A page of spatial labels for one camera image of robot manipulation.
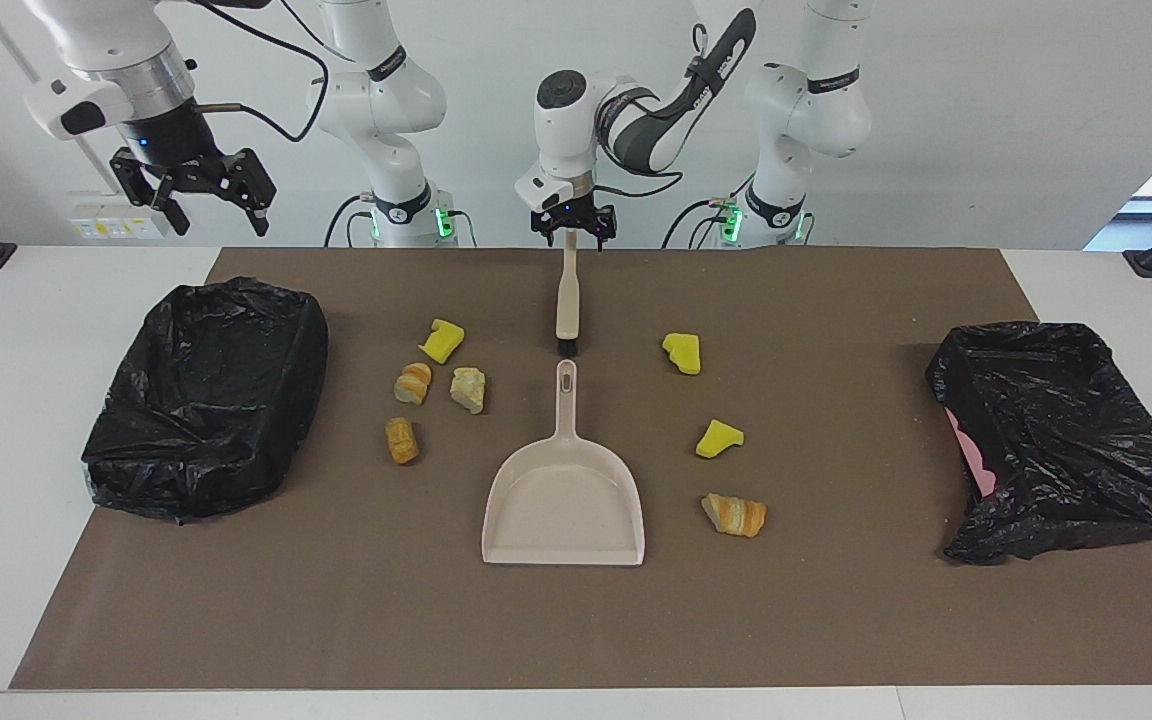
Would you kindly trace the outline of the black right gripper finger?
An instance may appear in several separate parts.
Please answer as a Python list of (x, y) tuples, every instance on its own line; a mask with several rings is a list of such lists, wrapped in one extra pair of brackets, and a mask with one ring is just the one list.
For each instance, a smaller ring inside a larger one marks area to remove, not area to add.
[(252, 149), (207, 159), (204, 177), (212, 196), (243, 211), (257, 237), (268, 234), (268, 213), (276, 185)]
[(111, 173), (114, 174), (118, 183), (122, 187), (128, 200), (138, 209), (152, 209), (168, 220), (173, 232), (183, 236), (189, 229), (189, 219), (184, 210), (174, 200), (172, 196), (173, 181), (170, 177), (162, 179), (159, 185), (147, 183), (145, 165), (132, 154), (129, 149), (119, 149), (109, 158)]

